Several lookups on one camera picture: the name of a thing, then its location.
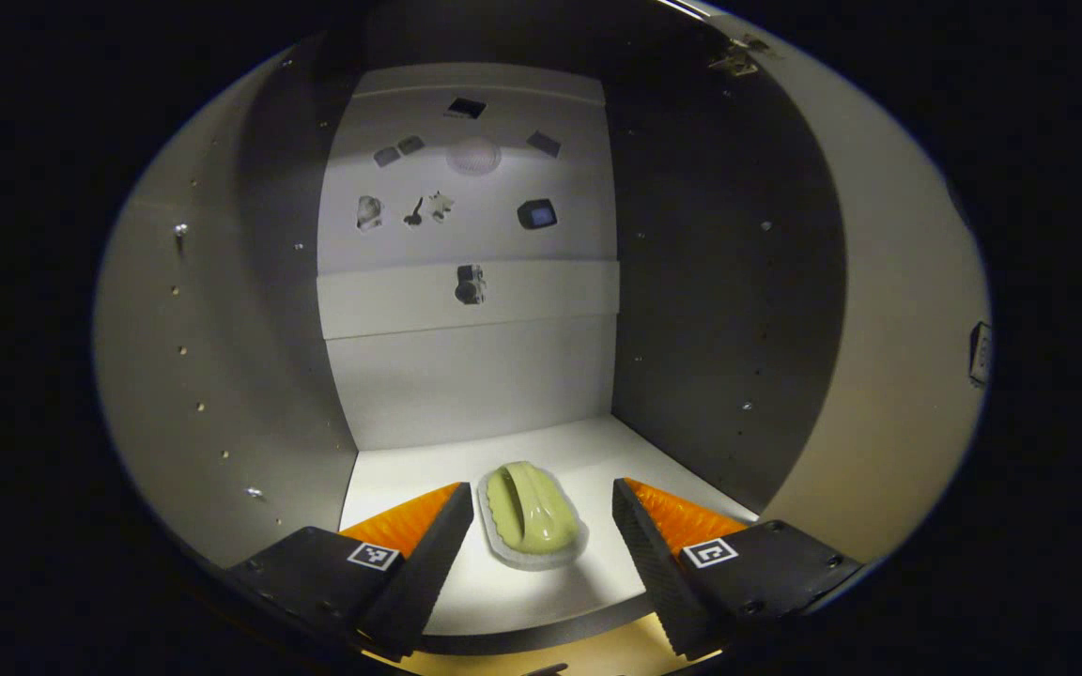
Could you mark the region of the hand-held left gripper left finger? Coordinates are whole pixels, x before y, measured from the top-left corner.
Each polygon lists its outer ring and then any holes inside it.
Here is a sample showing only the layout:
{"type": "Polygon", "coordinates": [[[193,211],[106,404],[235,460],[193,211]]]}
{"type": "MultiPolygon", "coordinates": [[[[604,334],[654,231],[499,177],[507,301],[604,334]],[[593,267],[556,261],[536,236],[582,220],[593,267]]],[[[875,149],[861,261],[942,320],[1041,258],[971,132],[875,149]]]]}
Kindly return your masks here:
{"type": "Polygon", "coordinates": [[[318,642],[400,660],[420,646],[472,521],[470,483],[447,483],[347,530],[301,528],[226,574],[318,642]]]}

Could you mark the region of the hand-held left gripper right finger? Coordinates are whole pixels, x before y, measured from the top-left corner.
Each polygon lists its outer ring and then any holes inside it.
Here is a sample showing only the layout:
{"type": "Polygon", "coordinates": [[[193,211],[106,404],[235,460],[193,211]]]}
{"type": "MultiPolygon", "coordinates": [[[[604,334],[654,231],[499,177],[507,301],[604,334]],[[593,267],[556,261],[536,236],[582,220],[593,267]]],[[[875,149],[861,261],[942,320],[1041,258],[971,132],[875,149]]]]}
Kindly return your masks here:
{"type": "Polygon", "coordinates": [[[756,649],[862,569],[780,519],[745,525],[632,478],[612,517],[675,654],[756,649]]]}

